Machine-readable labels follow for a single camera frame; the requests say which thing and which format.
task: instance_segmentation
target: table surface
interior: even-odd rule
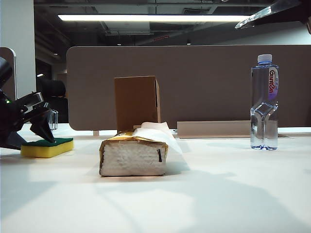
[[[27,141],[39,137],[25,125]],[[178,139],[157,177],[101,177],[99,147],[114,131],[77,132],[50,159],[1,149],[2,233],[310,233],[311,128],[280,129],[275,151],[249,138]]]

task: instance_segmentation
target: white bottle cap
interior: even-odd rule
[[[257,61],[258,61],[258,63],[272,62],[272,55],[271,54],[259,55]]]

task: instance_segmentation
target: sponge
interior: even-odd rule
[[[51,158],[72,149],[73,138],[55,138],[54,143],[47,140],[23,143],[20,154],[29,158]]]

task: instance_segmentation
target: ceiling light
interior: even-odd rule
[[[249,16],[189,15],[58,15],[63,21],[105,22],[240,22]]]

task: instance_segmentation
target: plastic bottle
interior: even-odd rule
[[[262,54],[251,70],[251,148],[276,150],[278,66],[272,64],[271,54]]]

